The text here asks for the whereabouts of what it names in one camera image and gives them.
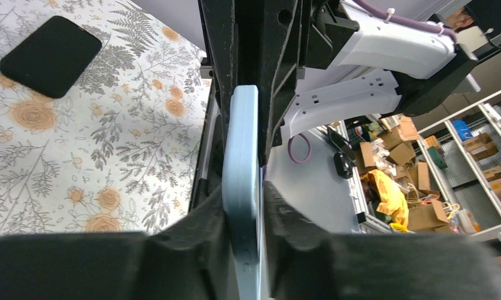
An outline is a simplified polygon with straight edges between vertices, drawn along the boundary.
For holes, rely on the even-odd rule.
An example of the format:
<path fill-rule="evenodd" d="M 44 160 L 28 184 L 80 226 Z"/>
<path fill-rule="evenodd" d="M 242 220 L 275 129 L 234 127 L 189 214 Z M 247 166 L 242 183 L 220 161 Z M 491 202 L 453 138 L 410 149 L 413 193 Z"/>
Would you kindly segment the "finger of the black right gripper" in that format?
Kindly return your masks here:
<path fill-rule="evenodd" d="M 295 97 L 311 1 L 238 1 L 238 81 L 258 88 L 258 157 L 268 159 Z"/>
<path fill-rule="evenodd" d="M 230 0 L 199 2 L 205 46 L 219 85 L 219 106 L 230 115 L 231 97 L 237 82 L 236 6 Z"/>

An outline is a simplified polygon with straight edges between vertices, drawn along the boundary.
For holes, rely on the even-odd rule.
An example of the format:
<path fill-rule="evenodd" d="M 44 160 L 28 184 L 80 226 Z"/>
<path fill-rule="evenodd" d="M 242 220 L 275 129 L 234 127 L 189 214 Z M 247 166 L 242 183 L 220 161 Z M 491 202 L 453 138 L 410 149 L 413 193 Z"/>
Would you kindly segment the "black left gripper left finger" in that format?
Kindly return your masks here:
<path fill-rule="evenodd" d="M 220 189 L 163 232 L 0 237 L 0 299 L 226 299 Z"/>

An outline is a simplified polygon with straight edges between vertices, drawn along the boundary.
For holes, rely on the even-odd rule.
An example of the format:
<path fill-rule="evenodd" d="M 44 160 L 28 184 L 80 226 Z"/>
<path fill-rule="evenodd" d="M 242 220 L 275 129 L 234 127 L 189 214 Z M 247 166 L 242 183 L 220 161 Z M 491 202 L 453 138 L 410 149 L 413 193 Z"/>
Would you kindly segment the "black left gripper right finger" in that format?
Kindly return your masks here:
<path fill-rule="evenodd" d="M 275 299 L 501 299 L 492 253 L 457 234 L 337 234 L 263 185 Z"/>

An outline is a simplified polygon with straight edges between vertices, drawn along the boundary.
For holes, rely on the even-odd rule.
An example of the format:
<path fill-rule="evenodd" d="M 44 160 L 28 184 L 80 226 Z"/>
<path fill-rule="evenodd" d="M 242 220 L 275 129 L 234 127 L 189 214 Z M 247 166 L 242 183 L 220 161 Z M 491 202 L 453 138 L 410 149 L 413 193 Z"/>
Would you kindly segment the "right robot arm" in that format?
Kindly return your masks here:
<path fill-rule="evenodd" d="M 200 1 L 225 159 L 265 165 L 271 149 L 337 119 L 420 116 L 501 51 L 476 51 L 447 21 L 365 1 Z"/>

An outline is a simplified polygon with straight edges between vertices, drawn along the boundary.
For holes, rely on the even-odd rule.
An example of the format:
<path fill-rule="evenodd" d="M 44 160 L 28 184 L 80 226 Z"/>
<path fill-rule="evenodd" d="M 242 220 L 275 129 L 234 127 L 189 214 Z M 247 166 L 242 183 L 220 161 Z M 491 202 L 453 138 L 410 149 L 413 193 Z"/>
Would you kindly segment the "phone in light blue case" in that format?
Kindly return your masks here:
<path fill-rule="evenodd" d="M 261 298 L 258 88 L 235 87 L 221 180 L 240 299 Z"/>

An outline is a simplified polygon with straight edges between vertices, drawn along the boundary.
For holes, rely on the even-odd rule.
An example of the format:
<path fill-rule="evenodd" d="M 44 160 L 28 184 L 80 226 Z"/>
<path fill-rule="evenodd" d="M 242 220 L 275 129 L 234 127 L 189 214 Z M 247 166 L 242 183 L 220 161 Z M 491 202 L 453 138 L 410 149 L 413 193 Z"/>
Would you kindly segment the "bare black phone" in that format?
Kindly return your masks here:
<path fill-rule="evenodd" d="M 0 72 L 46 97 L 66 95 L 102 49 L 94 35 L 53 16 L 0 60 Z"/>

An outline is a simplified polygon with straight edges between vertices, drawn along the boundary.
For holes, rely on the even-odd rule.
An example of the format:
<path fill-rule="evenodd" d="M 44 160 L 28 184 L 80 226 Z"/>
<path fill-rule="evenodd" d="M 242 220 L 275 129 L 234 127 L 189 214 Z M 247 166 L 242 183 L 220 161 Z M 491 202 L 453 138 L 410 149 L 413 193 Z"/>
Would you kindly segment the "floral table mat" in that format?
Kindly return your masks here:
<path fill-rule="evenodd" d="M 0 60 L 53 16 L 102 48 L 61 99 L 0 73 L 0 235 L 156 234 L 188 213 L 205 53 L 132 1 L 0 1 Z"/>

